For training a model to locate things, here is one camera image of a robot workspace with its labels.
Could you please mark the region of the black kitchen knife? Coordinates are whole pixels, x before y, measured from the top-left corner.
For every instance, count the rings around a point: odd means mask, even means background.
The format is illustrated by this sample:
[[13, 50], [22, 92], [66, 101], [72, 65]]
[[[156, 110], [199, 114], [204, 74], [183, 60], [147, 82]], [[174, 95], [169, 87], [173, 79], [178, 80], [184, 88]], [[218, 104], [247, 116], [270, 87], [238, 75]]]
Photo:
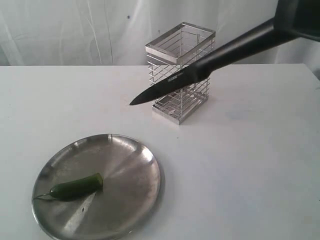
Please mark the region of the black kitchen knife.
[[206, 54], [189, 66], [157, 82], [136, 96], [130, 105], [144, 104], [191, 84], [199, 83], [209, 77], [215, 70], [262, 52], [262, 42], [266, 41], [267, 35], [274, 30], [273, 21], [273, 19], [267, 20], [236, 39]]

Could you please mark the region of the green chili pepper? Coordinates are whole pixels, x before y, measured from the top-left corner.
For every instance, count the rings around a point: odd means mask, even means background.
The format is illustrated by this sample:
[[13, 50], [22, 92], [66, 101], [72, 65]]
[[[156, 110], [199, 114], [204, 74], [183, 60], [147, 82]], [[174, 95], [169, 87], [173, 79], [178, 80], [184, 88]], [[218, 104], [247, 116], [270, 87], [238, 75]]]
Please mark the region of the green chili pepper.
[[100, 191], [103, 185], [101, 174], [95, 173], [81, 179], [56, 184], [48, 193], [35, 196], [33, 200], [47, 196], [59, 201], [73, 200]]

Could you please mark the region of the round steel plate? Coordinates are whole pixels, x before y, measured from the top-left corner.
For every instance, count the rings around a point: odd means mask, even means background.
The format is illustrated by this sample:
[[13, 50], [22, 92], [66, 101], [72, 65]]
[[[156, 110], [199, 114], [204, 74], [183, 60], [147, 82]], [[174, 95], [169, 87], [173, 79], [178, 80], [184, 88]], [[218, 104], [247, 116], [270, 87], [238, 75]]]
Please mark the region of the round steel plate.
[[[99, 173], [103, 188], [71, 200], [46, 194], [61, 183]], [[58, 151], [33, 186], [32, 213], [55, 240], [115, 240], [143, 225], [159, 200], [162, 172], [141, 142], [119, 134], [98, 134]]]

